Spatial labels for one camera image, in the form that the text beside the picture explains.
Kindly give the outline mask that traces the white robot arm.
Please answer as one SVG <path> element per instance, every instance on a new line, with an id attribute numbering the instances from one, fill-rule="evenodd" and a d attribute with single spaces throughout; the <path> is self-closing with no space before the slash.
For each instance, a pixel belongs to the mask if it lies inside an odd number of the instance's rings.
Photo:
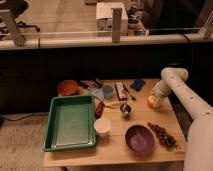
<path id="1" fill-rule="evenodd" d="M 147 103 L 151 108 L 159 108 L 163 99 L 174 92 L 193 119 L 183 171 L 213 171 L 213 107 L 185 84 L 187 79 L 188 71 L 184 68 L 164 68 Z"/>

